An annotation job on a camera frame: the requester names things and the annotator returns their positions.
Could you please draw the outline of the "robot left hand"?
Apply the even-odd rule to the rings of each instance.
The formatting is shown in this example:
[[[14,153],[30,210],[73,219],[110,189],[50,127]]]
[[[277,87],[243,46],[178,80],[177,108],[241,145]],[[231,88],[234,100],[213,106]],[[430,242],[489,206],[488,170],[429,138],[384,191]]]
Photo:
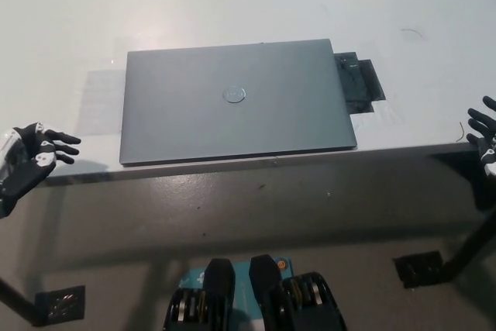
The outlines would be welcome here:
[[[1,203],[14,204],[44,181],[58,161],[73,164],[81,139],[41,122],[14,127],[1,137]]]

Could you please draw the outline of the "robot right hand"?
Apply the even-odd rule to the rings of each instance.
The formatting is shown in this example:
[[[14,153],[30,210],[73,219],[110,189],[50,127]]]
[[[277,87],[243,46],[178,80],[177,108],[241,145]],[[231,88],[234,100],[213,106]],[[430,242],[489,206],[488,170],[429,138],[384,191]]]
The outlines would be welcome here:
[[[495,179],[495,117],[473,108],[469,108],[467,114],[470,117],[467,122],[468,126],[479,135],[468,133],[466,139],[471,145],[477,147],[485,174]]]

